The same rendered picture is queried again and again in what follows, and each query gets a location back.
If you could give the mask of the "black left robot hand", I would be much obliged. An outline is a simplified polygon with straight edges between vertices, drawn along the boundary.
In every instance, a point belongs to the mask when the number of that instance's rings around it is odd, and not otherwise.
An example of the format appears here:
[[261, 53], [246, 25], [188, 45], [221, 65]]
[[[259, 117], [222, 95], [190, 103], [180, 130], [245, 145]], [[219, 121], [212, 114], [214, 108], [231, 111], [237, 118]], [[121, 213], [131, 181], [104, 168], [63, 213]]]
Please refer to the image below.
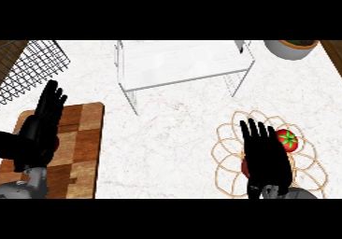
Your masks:
[[34, 114], [22, 124], [17, 134], [0, 131], [0, 158], [13, 160], [13, 172], [45, 167], [56, 151], [57, 124], [68, 96], [62, 94], [57, 82], [47, 82]]

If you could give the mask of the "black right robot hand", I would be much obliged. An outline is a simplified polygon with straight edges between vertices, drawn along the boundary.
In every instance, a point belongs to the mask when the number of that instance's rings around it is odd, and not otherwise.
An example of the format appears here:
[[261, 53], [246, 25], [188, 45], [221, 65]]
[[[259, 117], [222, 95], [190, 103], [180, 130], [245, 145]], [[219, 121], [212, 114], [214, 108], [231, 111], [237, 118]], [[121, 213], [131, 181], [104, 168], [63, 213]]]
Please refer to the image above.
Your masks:
[[276, 131], [253, 119], [240, 121], [245, 140], [246, 168], [249, 178], [246, 194], [249, 199], [258, 199], [265, 186], [277, 187], [277, 195], [286, 195], [292, 183], [289, 156]]

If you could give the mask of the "red bell pepper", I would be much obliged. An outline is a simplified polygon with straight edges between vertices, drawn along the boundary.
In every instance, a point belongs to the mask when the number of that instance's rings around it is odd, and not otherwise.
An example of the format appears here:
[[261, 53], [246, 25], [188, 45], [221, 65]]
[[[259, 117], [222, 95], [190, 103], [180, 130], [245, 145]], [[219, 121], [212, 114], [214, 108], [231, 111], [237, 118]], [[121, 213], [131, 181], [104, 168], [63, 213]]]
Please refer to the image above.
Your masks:
[[298, 149], [298, 138], [292, 131], [280, 129], [276, 132], [276, 136], [286, 152], [292, 152], [295, 149]]

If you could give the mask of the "beige woven placemat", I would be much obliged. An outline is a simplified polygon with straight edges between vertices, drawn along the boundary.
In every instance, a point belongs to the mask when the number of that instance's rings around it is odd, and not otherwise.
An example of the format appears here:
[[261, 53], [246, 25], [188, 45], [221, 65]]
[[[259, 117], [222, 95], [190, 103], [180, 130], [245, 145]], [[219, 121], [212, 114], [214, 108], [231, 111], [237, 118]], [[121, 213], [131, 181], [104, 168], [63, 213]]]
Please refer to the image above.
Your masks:
[[305, 137], [296, 124], [287, 123], [280, 116], [267, 116], [259, 110], [250, 110], [249, 112], [237, 110], [230, 121], [217, 127], [217, 143], [211, 149], [211, 157], [217, 163], [214, 172], [215, 189], [231, 199], [246, 197], [247, 172], [240, 121], [247, 119], [261, 121], [276, 131], [286, 129], [296, 135], [298, 149], [287, 152], [292, 171], [292, 183], [289, 186], [306, 190], [315, 197], [326, 199], [329, 173], [318, 161], [312, 142]]

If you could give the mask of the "brown wooden panel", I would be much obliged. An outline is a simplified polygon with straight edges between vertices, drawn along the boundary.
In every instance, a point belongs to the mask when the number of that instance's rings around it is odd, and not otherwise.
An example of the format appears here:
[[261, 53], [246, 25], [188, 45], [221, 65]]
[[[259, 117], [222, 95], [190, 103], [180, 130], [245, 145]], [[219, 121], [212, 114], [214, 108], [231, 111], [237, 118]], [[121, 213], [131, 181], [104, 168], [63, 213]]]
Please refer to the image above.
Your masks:
[[342, 40], [321, 40], [320, 44], [329, 54], [333, 66], [342, 77]]

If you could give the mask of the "brown checkered cutting board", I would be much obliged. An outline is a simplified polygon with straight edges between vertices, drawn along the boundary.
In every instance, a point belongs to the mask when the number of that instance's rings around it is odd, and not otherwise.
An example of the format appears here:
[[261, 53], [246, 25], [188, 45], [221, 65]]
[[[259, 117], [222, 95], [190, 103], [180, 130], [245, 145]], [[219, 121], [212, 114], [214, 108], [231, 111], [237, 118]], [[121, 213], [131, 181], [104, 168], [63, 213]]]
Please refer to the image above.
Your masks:
[[[11, 134], [17, 134], [32, 110], [20, 113]], [[56, 152], [47, 165], [48, 199], [94, 199], [99, 149], [103, 126], [103, 103], [63, 107], [57, 125]], [[28, 181], [25, 173], [13, 172], [13, 160], [0, 164], [0, 185]]]

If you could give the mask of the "grey plant pot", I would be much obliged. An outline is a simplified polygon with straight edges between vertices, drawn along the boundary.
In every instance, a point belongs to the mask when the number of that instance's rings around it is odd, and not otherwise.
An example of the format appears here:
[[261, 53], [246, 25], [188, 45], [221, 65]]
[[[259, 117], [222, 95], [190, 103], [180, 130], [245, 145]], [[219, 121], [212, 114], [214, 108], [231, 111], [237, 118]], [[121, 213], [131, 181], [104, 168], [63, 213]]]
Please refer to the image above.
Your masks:
[[265, 40], [268, 51], [284, 60], [302, 60], [317, 46], [318, 41], [314, 40], [309, 45], [301, 46], [289, 43], [286, 40]]

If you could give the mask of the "white tiered shelf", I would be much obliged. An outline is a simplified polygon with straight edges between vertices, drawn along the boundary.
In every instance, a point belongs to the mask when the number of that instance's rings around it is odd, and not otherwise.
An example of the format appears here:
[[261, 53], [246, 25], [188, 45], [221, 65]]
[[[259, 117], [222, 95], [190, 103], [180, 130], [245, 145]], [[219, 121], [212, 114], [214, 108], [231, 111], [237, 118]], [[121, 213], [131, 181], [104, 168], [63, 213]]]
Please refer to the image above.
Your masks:
[[138, 113], [137, 91], [222, 77], [234, 95], [255, 63], [243, 40], [119, 40], [115, 44], [118, 85]]

